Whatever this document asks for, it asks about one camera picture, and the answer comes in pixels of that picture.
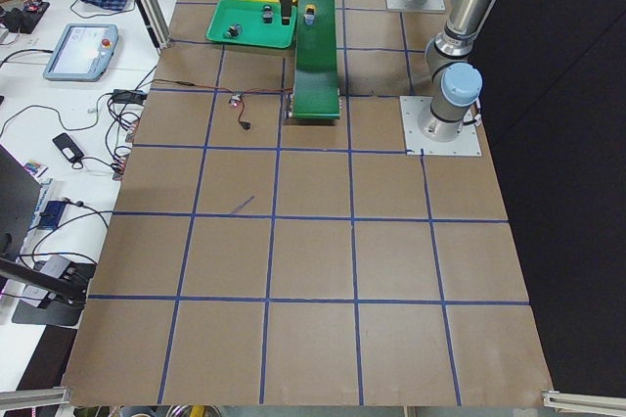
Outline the yellow push button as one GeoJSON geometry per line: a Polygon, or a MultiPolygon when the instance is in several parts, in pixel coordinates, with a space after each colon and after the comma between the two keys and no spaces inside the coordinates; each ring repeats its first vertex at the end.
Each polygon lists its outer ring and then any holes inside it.
{"type": "Polygon", "coordinates": [[[316,7],[313,4],[305,6],[303,18],[306,25],[314,24],[316,18],[316,7]]]}

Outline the green plastic tray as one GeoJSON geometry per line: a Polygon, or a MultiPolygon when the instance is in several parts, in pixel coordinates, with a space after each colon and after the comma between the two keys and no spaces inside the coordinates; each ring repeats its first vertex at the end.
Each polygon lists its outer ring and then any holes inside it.
{"type": "Polygon", "coordinates": [[[296,8],[292,7],[291,12],[291,23],[282,25],[278,2],[219,0],[205,37],[216,43],[286,49],[293,40],[296,8]],[[265,4],[270,4],[274,12],[273,22],[269,24],[265,24],[261,17],[265,4]],[[240,38],[229,40],[224,37],[224,32],[233,23],[240,24],[243,32],[240,38]]]}

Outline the green conveyor belt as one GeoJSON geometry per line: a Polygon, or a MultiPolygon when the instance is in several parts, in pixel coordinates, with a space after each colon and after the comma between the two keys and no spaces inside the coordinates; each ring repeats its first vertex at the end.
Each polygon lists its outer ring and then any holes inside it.
{"type": "Polygon", "coordinates": [[[298,0],[296,18],[293,90],[286,117],[338,119],[335,0],[298,0]],[[304,23],[308,4],[316,7],[313,25],[304,23]]]}

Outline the small motor controller board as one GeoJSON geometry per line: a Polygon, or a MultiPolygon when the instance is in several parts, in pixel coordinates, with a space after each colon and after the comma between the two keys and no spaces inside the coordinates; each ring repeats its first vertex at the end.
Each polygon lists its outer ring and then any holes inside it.
{"type": "Polygon", "coordinates": [[[240,93],[234,93],[229,99],[229,104],[233,108],[241,108],[244,105],[242,95],[240,93]]]}

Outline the black power adapter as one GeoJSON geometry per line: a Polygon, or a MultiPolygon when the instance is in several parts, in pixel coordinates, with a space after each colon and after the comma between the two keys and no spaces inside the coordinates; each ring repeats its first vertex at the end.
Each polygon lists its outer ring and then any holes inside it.
{"type": "Polygon", "coordinates": [[[147,99],[147,94],[140,90],[114,89],[112,102],[116,104],[141,105],[147,99]]]}

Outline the upper teach pendant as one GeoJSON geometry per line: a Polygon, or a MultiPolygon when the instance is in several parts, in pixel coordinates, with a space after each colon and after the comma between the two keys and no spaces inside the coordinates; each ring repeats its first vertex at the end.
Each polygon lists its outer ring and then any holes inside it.
{"type": "Polygon", "coordinates": [[[114,24],[68,24],[43,77],[51,81],[98,81],[109,66],[118,38],[114,24]]]}

